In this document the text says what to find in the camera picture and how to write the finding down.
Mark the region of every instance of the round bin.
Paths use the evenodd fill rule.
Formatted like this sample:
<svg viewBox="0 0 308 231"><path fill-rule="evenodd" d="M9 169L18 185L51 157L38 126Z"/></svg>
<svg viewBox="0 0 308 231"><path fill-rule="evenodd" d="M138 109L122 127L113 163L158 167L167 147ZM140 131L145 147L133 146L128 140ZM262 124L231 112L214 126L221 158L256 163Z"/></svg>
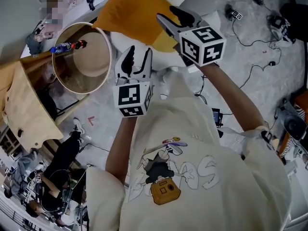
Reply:
<svg viewBox="0 0 308 231"><path fill-rule="evenodd" d="M91 23L78 22L59 35L55 45L85 40L87 46L61 55L52 54L52 65L60 83L68 90L87 94L97 90L107 80L112 64L112 49L108 37Z"/></svg>

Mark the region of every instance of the orange pillow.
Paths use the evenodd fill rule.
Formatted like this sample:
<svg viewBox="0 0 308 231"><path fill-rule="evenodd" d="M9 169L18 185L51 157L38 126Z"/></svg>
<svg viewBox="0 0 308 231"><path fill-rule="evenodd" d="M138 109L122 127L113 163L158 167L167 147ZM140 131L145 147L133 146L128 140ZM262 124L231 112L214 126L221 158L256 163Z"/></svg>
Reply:
<svg viewBox="0 0 308 231"><path fill-rule="evenodd" d="M173 52L177 42L167 35L156 20L156 14L166 15L178 23L166 0L109 0L94 23L106 31L119 32L153 46L163 52Z"/></svg>

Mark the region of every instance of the light wood panel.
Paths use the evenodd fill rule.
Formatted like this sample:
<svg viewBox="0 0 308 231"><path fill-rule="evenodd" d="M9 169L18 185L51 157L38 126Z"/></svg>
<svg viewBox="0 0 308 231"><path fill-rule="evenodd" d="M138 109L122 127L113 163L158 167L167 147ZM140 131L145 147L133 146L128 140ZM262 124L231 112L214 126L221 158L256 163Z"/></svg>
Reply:
<svg viewBox="0 0 308 231"><path fill-rule="evenodd" d="M45 140L63 138L63 134L39 101L21 63L15 64L13 83L5 96L4 112L13 134L30 151L31 148L40 148ZM23 131L20 137L18 130Z"/></svg>

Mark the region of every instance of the concrete floor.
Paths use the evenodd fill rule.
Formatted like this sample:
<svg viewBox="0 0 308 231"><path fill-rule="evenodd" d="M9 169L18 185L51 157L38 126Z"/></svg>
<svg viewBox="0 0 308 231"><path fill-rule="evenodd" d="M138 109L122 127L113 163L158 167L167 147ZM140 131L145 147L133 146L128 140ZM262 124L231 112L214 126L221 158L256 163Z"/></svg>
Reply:
<svg viewBox="0 0 308 231"><path fill-rule="evenodd" d="M239 86L248 78L250 68L253 64L260 66L267 65L270 61L278 62L279 51L272 50L268 44L257 42L252 47L240 45L232 31L231 22L224 16L224 7L230 3L244 17L234 24L241 41L250 44L256 39L271 40L271 33L267 26L266 16L270 12L256 5L252 0L216 0L217 10L221 19L221 32L227 38L227 45L224 59L220 62L220 67ZM265 4L271 10L278 11L279 8L290 0L265 0ZM185 73L185 79L194 92L200 90L202 78L200 72L192 74ZM82 122L87 135L85 143L90 142L106 150L110 150L116 135L121 116L114 109L112 86L115 84L114 72L112 71L107 82L96 92L91 94L89 100L79 108L74 114L61 124L61 130L68 138L69 132L73 128L73 117L78 117ZM297 40L289 48L282 48L281 61L277 66L267 67L264 72L260 68L254 68L251 78L242 90L252 99L261 111L264 119L271 127L274 122L274 110L278 101L297 90L303 85L304 80L304 44ZM76 95L62 88L59 83L54 83L53 96L59 107L64 107L76 99ZM162 85L162 93L168 93L168 84ZM222 113L230 113L226 103L205 80L205 87L202 94L207 99L207 103L212 108L221 109ZM241 131L234 116L226 115L223 118L224 126L228 126L236 131ZM280 124L275 124L273 131L279 135L282 130ZM240 151L240 141L242 138L235 135L225 134L221 139L221 144L229 146L236 151ZM105 167L107 153L104 150L91 145L77 156L77 160L82 164L94 164L100 168Z"/></svg>

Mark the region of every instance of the white box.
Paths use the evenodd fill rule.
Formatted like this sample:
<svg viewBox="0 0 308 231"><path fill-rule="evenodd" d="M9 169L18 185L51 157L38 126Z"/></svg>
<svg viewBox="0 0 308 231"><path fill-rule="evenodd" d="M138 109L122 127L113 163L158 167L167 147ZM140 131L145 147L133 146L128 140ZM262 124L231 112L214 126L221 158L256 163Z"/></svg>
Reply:
<svg viewBox="0 0 308 231"><path fill-rule="evenodd" d="M147 113L153 96L150 81L113 87L115 107L123 117L143 116Z"/></svg>
<svg viewBox="0 0 308 231"><path fill-rule="evenodd" d="M226 39L211 26L203 26L180 33L181 53L199 66L222 59Z"/></svg>

